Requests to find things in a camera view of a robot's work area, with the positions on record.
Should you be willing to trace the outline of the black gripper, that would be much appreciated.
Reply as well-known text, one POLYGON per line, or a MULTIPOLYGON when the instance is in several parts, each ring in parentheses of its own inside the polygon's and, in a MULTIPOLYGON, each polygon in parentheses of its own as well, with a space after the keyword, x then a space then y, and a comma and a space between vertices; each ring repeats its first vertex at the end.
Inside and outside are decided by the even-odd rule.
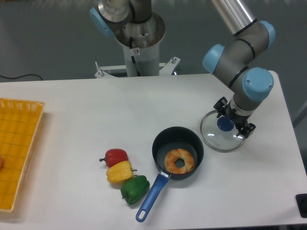
POLYGON ((235 124, 238 133, 236 136, 243 136, 248 138, 256 126, 253 123, 248 123, 248 118, 252 115, 252 111, 235 109, 228 107, 226 109, 226 116, 235 124))

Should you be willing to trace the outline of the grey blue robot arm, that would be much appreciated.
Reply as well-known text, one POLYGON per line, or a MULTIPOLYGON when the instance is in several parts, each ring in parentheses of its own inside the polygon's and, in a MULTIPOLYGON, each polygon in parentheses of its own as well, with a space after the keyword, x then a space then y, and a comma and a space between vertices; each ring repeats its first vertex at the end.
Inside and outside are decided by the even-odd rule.
MULTIPOLYGON (((222 98, 214 105, 217 115, 229 118, 238 134, 247 138, 255 129, 248 118, 274 84, 266 69, 248 65, 274 42, 276 32, 270 23, 258 21, 241 0, 215 0, 213 5, 235 41, 229 47, 214 45, 202 64, 234 93, 230 101, 222 98)), ((103 35, 114 36, 122 45, 128 76, 159 74, 159 44, 165 23, 152 11, 151 1, 102 0, 90 9, 90 17, 103 35)))

